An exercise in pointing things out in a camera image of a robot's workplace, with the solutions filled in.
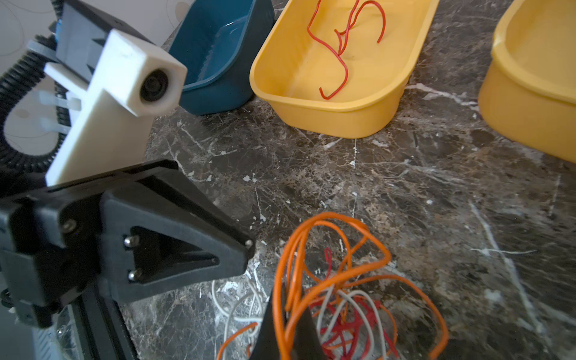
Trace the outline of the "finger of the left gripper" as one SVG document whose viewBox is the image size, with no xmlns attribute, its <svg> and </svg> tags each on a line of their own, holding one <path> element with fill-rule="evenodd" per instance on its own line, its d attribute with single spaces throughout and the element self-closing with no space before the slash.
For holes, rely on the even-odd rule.
<svg viewBox="0 0 576 360">
<path fill-rule="evenodd" d="M 183 173 L 160 169 L 100 199 L 100 294 L 135 302 L 245 272 L 255 241 Z"/>
</svg>

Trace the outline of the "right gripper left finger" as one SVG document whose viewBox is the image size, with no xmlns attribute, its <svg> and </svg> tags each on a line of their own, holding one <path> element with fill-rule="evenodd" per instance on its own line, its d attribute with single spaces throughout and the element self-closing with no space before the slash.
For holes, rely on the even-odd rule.
<svg viewBox="0 0 576 360">
<path fill-rule="evenodd" d="M 272 298 L 268 301 L 259 334 L 249 357 L 250 360 L 279 360 L 280 353 L 275 336 Z"/>
</svg>

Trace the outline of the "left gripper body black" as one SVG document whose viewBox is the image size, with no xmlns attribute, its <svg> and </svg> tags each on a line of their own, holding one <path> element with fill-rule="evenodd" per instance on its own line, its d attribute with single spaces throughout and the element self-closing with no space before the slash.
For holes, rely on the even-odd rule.
<svg viewBox="0 0 576 360">
<path fill-rule="evenodd" d="M 162 170 L 173 160 L 133 165 L 1 198 L 1 272 L 20 322 L 38 329 L 101 273 L 102 196 Z"/>
</svg>

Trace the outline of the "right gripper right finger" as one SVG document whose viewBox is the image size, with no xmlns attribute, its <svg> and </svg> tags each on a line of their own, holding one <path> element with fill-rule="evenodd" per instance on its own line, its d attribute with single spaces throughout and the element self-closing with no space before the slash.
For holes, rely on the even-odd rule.
<svg viewBox="0 0 576 360">
<path fill-rule="evenodd" d="M 326 360 L 320 344 L 314 321 L 310 316 L 302 316 L 295 329 L 292 358 L 297 360 Z"/>
</svg>

